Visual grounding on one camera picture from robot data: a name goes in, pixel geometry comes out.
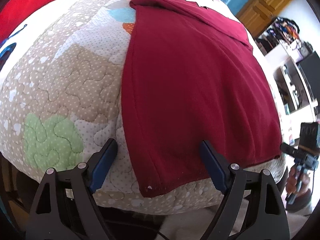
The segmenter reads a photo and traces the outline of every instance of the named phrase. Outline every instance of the wooden cabinet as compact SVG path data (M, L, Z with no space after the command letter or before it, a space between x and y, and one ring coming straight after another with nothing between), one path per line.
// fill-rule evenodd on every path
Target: wooden cabinet
M255 38L291 0L249 0L236 17Z

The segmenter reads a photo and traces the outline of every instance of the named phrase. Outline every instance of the white wall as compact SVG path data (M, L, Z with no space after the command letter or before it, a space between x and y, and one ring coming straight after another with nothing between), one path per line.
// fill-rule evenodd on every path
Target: white wall
M292 0L279 17L294 20L300 28L300 38L310 42L320 55L320 23L306 0Z

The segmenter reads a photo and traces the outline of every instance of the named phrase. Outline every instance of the blue patch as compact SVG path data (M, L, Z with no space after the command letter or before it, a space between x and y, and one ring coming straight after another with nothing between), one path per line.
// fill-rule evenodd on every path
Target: blue patch
M109 14L117 21L123 23L136 22L136 10L130 7L110 10Z

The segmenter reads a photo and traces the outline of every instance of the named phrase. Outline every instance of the bed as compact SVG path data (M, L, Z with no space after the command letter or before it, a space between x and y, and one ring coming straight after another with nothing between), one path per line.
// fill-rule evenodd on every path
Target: bed
M219 0L188 1L238 21ZM40 182L47 168L73 168L99 151L108 138L115 138L118 155L102 188L94 194L98 205L168 215L219 204L223 196L210 179L190 182L153 198L140 193L124 136L120 93L135 23L129 2L56 0L16 28L28 24L3 46L17 43L0 72L0 151L18 170ZM263 54L248 36L268 80L283 141L289 142L289 122L276 82ZM59 149L52 146L57 142ZM264 168L278 182L286 168L285 158L248 170L260 172Z

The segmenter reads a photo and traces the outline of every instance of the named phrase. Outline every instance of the hand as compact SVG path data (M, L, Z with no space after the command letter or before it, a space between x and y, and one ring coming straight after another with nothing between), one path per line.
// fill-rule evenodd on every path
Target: hand
M285 185L285 189L290 195L291 193L295 193L297 190L296 184L297 184L297 179L295 178L294 174L296 172L295 166L292 166L289 172L289 177L287 179L287 184ZM300 191L297 193L297 197L305 194L308 191L309 184L310 184L310 177L308 174L303 174L301 176L301 181L302 181L302 186Z

